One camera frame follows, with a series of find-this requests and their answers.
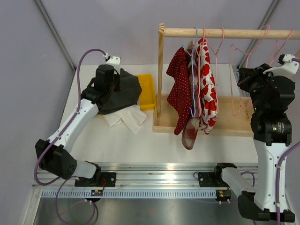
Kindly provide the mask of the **dark grey dotted skirt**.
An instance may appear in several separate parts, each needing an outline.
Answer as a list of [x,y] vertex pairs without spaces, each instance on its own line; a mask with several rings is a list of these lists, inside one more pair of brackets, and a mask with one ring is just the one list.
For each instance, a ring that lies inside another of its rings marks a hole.
[[142,92],[138,77],[120,69],[120,91],[113,92],[98,114],[107,115],[136,105]]

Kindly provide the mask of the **pink wire hanger white skirt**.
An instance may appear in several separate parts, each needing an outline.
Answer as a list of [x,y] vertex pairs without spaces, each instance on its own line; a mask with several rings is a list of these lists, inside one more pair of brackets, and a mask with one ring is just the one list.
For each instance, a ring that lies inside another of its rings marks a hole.
[[271,54],[268,59],[269,66],[272,66],[275,58],[280,53],[281,49],[285,46],[286,42],[290,39],[292,34],[293,34],[293,29],[290,31],[289,35],[287,36],[286,40],[283,42],[283,44],[281,46],[279,46],[279,43],[280,43],[279,39],[275,42],[275,44],[273,46],[273,50],[271,51]]

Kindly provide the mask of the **white pleated skirt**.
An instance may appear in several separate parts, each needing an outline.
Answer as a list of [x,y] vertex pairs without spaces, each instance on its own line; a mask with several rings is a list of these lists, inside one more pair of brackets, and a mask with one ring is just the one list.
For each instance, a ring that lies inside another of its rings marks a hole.
[[143,127],[147,115],[140,110],[138,105],[132,105],[119,111],[104,115],[110,127],[114,127],[121,123],[125,123],[126,126],[134,134],[138,133]]

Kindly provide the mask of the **white red floral skirt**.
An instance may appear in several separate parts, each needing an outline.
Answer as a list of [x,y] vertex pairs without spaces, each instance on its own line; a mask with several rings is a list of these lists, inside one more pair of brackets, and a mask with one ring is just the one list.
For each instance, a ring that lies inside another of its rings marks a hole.
[[[199,45],[196,44],[197,58],[199,53]],[[205,39],[202,48],[201,57],[201,107],[202,114],[200,117],[199,128],[205,134],[209,134],[218,117],[218,101],[216,100],[215,79],[210,65],[210,53],[207,40]]]

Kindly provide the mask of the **pink wire hanger floral skirt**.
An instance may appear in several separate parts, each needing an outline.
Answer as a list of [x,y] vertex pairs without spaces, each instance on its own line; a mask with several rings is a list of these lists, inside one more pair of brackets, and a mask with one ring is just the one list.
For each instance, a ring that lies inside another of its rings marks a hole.
[[223,27],[221,27],[220,29],[222,30],[222,40],[216,51],[214,51],[212,45],[207,40],[208,46],[211,48],[213,54],[215,55],[215,82],[216,82],[215,87],[216,87],[216,100],[217,101],[218,101],[218,53],[219,53],[220,47],[222,46],[222,43],[223,43],[224,37],[225,37],[225,29]]

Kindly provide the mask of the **pink wire hanger plaid skirt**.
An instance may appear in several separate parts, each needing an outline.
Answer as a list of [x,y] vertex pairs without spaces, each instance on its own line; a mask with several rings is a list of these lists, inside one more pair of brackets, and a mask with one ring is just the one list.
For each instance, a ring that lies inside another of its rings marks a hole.
[[202,114],[202,107],[201,107],[201,97],[200,97],[200,94],[201,94],[201,57],[202,57],[202,49],[203,49],[203,43],[205,41],[205,36],[206,36],[206,28],[203,27],[202,28],[203,30],[203,37],[202,37],[202,42],[198,43],[199,45],[199,53],[198,53],[198,103],[199,103],[199,118],[201,117],[201,114]]

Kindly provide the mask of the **red plaid skirt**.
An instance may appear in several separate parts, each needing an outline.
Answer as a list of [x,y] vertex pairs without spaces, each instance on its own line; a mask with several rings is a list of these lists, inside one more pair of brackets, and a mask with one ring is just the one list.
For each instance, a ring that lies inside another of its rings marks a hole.
[[[193,48],[193,41],[190,41],[187,45],[187,50],[191,53],[191,50]],[[192,85],[192,68],[191,68],[191,57],[186,53],[187,57],[187,71],[188,71],[188,81],[189,81],[189,87],[190,87],[190,96],[191,96],[191,104],[192,109],[194,109],[193,106],[193,100],[192,100],[192,93],[193,93],[193,85]],[[182,133],[182,144],[187,150],[192,150],[195,144],[195,140],[197,138],[197,133],[200,125],[200,118],[199,118],[199,103],[198,103],[198,66],[195,62],[196,56],[194,53],[194,73],[195,73],[195,100],[196,100],[196,116],[193,118],[190,116],[187,120],[187,123],[183,129]]]

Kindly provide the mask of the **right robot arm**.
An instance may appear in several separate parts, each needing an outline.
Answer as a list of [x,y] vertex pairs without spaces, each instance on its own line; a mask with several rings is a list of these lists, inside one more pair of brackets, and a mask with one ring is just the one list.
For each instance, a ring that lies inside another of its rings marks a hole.
[[298,59],[292,58],[278,67],[262,64],[239,69],[238,87],[250,94],[254,109],[250,125],[258,155],[257,186],[250,186],[232,163],[218,163],[213,172],[198,173],[202,188],[230,188],[243,218],[278,224],[295,221],[285,198],[285,160],[295,149],[285,112],[295,98],[291,76],[298,68]]

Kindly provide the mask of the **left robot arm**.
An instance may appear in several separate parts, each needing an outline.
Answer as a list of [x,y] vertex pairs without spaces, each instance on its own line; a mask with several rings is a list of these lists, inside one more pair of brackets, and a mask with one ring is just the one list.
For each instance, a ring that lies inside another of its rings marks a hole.
[[38,168],[68,180],[78,178],[85,185],[97,186],[101,167],[93,162],[78,161],[70,154],[72,148],[93,117],[108,102],[113,92],[120,90],[120,67],[102,64],[87,87],[79,92],[78,104],[63,125],[46,141],[40,139],[35,148]]

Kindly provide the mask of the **dark red polka dot skirt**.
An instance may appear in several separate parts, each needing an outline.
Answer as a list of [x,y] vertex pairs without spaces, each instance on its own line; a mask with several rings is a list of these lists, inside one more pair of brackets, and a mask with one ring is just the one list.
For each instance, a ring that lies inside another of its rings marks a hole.
[[178,121],[174,129],[174,134],[179,135],[189,119],[190,109],[192,107],[187,58],[183,47],[179,48],[173,56],[166,74],[174,79],[174,85],[167,97],[167,102],[178,114]]

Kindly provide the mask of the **wooden clothes rack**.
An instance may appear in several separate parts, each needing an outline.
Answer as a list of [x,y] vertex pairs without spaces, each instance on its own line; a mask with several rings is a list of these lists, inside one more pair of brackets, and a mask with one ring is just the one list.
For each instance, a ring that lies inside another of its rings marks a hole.
[[[184,29],[166,28],[163,23],[158,29],[158,91],[157,105],[154,111],[153,131],[157,133],[173,133],[178,119],[177,113],[167,102],[167,95],[162,93],[163,58],[165,38],[230,38],[230,39],[283,39],[298,40],[298,30],[237,30],[237,29]],[[250,127],[251,109],[248,97],[220,97],[221,113],[212,135],[252,137]]]

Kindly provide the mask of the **yellow plastic tray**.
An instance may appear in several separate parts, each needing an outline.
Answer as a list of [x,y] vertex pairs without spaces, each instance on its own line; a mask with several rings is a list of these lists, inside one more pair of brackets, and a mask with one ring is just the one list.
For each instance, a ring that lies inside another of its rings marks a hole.
[[139,96],[141,111],[153,110],[156,106],[156,93],[152,74],[137,75],[142,92]]

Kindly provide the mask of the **small circuit board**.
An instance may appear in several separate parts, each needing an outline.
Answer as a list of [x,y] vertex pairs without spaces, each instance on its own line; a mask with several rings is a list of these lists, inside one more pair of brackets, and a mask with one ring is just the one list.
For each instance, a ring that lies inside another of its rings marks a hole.
[[103,190],[91,190],[91,196],[103,196]]

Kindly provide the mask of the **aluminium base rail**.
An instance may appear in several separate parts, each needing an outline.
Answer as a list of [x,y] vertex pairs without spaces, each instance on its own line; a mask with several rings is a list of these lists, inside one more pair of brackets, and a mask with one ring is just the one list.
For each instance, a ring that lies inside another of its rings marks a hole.
[[[192,189],[199,188],[199,172],[213,172],[217,163],[99,163],[101,171],[116,173],[116,189]],[[256,163],[236,163],[240,173],[250,171],[258,184]],[[38,169],[37,177],[48,183],[57,176]]]

